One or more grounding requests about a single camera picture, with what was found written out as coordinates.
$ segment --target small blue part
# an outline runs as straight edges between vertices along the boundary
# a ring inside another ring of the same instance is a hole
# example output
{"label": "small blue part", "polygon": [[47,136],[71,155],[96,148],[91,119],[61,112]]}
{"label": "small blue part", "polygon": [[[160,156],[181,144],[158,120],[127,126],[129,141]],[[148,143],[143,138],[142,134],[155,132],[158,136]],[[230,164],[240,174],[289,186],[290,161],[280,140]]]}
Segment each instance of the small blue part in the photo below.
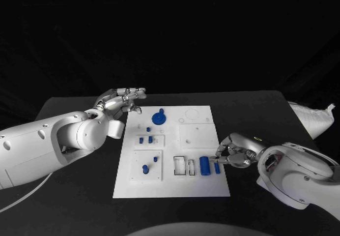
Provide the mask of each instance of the small blue part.
{"label": "small blue part", "polygon": [[143,166],[143,173],[148,174],[149,173],[149,168],[148,165]]}
{"label": "small blue part", "polygon": [[215,165],[215,172],[217,172],[217,174],[221,174],[218,163],[215,163],[214,165]]}
{"label": "small blue part", "polygon": [[211,165],[209,165],[209,158],[208,156],[201,157],[201,174],[204,176],[211,175]]}
{"label": "small blue part", "polygon": [[165,110],[163,108],[160,109],[160,112],[159,113],[155,113],[153,115],[153,123],[156,125],[162,125],[165,122],[166,122],[166,115],[165,115]]}

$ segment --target robotic hand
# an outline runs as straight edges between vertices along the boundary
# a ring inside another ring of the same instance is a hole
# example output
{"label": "robotic hand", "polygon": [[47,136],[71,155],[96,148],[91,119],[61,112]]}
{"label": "robotic hand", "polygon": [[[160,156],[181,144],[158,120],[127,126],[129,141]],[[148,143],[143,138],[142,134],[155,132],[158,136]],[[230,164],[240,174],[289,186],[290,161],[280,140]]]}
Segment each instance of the robotic hand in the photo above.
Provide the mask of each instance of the robotic hand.
{"label": "robotic hand", "polygon": [[109,90],[94,108],[71,112],[0,131],[0,189],[22,185],[90,155],[107,136],[120,139],[123,112],[137,111],[135,99],[146,98],[145,88]]}
{"label": "robotic hand", "polygon": [[[221,156],[227,148],[230,155]],[[322,153],[293,143],[273,146],[258,137],[233,133],[211,161],[238,168],[257,163],[257,183],[283,203],[297,209],[316,204],[340,220],[340,165]]]}

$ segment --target black table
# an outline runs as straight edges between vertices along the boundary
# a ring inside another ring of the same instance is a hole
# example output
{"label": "black table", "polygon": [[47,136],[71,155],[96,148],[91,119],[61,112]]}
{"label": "black table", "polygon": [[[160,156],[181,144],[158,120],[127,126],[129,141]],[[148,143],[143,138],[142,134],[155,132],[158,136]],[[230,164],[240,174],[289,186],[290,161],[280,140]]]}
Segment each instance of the black table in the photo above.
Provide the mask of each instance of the black table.
{"label": "black table", "polygon": [[[38,116],[86,111],[97,97],[51,98]],[[153,94],[139,106],[211,105],[218,138],[245,132],[282,144],[318,150],[279,91]],[[120,120],[127,122],[127,113]],[[297,210],[257,184],[257,165],[225,166],[231,197],[113,199],[123,139],[58,170],[38,192],[0,214],[0,235],[116,235],[175,222],[215,222],[273,235],[338,235],[340,222],[319,207]],[[0,198],[29,191],[42,179],[0,191]]]}

